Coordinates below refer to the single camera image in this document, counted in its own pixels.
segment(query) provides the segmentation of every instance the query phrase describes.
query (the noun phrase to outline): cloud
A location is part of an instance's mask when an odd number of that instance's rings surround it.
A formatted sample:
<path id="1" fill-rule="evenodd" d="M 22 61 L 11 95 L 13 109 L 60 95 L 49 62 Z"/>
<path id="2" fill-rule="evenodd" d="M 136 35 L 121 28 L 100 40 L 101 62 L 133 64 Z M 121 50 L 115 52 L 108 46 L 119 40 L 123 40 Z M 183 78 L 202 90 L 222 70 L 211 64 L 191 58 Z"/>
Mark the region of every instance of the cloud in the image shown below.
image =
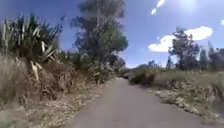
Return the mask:
<path id="1" fill-rule="evenodd" d="M 201 26 L 199 28 L 188 29 L 185 31 L 187 35 L 192 34 L 193 40 L 200 41 L 210 37 L 213 34 L 212 28 Z M 166 35 L 160 39 L 160 43 L 150 44 L 149 50 L 152 52 L 168 52 L 172 47 L 172 41 L 175 39 L 173 35 Z"/>
<path id="2" fill-rule="evenodd" d="M 156 8 L 154 8 L 154 9 L 151 11 L 151 15 L 156 14 L 157 9 L 160 8 L 161 6 L 163 6 L 164 3 L 165 3 L 165 0 L 160 0 L 160 1 L 157 3 Z"/>
<path id="3" fill-rule="evenodd" d="M 151 15 L 154 15 L 156 14 L 156 8 L 154 8 L 152 11 L 151 11 Z"/>
<path id="4" fill-rule="evenodd" d="M 164 3 L 165 3 L 165 0 L 160 0 L 160 1 L 158 2 L 158 4 L 157 4 L 157 8 L 163 6 Z"/>
<path id="5" fill-rule="evenodd" d="M 221 20 L 221 25 L 224 25 L 224 20 Z"/>
<path id="6" fill-rule="evenodd" d="M 187 35 L 192 34 L 194 41 L 200 41 L 210 37 L 213 30 L 212 28 L 201 26 L 200 28 L 186 30 L 185 33 Z"/>
<path id="7" fill-rule="evenodd" d="M 160 39 L 160 43 L 158 44 L 150 44 L 148 46 L 150 51 L 153 52 L 168 52 L 169 47 L 172 46 L 172 41 L 175 37 L 173 35 L 166 35 Z"/>

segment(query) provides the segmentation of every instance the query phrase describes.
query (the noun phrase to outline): green shrub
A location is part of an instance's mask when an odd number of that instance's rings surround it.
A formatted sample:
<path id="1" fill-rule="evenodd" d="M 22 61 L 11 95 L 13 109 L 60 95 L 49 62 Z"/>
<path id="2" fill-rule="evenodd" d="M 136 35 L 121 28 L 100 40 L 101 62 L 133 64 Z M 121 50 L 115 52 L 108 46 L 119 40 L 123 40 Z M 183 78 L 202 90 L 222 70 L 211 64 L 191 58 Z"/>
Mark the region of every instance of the green shrub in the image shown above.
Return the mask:
<path id="1" fill-rule="evenodd" d="M 130 70 L 126 77 L 133 84 L 141 84 L 143 87 L 148 87 L 154 82 L 154 77 L 158 72 L 162 71 L 158 67 L 150 67 L 141 65 L 135 69 Z"/>

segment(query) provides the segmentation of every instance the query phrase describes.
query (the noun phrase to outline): blue sky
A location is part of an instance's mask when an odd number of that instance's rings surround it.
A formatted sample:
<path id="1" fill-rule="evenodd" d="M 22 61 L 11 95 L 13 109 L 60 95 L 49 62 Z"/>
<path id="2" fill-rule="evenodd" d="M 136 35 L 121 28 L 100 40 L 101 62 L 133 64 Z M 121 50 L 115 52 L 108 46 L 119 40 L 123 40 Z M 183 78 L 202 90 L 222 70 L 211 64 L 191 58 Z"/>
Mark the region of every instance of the blue sky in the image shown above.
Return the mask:
<path id="1" fill-rule="evenodd" d="M 75 41 L 69 20 L 79 14 L 80 0 L 0 0 L 0 20 L 15 18 L 21 12 L 34 12 L 42 19 L 55 23 L 65 15 L 61 47 L 69 49 Z M 125 0 L 126 15 L 122 19 L 129 47 L 121 56 L 128 67 L 155 60 L 164 65 L 167 49 L 172 45 L 172 32 L 177 26 L 200 45 L 208 40 L 215 47 L 224 47 L 224 1 L 223 0 Z"/>

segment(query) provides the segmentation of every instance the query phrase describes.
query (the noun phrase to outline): tall tree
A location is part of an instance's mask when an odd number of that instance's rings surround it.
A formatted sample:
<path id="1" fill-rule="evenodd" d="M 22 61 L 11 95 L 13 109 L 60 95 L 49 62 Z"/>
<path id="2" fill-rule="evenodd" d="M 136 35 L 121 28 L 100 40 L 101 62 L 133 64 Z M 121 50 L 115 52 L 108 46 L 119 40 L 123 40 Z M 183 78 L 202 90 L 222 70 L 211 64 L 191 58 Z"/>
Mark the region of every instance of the tall tree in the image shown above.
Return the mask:
<path id="1" fill-rule="evenodd" d="M 202 49 L 200 52 L 200 68 L 201 70 L 207 70 L 209 65 L 208 57 L 206 54 L 206 50 Z"/>
<path id="2" fill-rule="evenodd" d="M 85 0 L 79 5 L 81 16 L 71 21 L 79 28 L 75 46 L 81 54 L 88 55 L 92 62 L 108 62 L 128 46 L 118 19 L 124 16 L 123 0 Z"/>
<path id="3" fill-rule="evenodd" d="M 166 63 L 166 68 L 171 69 L 173 67 L 173 62 L 171 60 L 171 57 L 168 57 L 167 63 Z"/>
<path id="4" fill-rule="evenodd" d="M 209 68 L 211 70 L 218 70 L 220 67 L 219 56 L 210 42 L 208 45 L 209 45 L 209 51 L 208 51 Z"/>
<path id="5" fill-rule="evenodd" d="M 178 57 L 177 68 L 181 70 L 196 68 L 198 66 L 196 57 L 200 49 L 193 41 L 192 35 L 188 36 L 183 28 L 177 28 L 173 35 L 175 39 L 169 53 Z"/>

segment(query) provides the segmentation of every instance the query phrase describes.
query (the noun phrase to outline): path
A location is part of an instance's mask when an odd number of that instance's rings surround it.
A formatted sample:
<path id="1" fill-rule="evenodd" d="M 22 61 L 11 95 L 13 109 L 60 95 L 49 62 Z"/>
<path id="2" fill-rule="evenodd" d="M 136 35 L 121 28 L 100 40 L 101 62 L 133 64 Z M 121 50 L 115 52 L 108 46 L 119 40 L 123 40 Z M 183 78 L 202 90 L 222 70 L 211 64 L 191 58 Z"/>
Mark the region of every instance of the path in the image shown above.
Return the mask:
<path id="1" fill-rule="evenodd" d="M 69 128 L 207 128 L 201 119 L 117 78 Z"/>

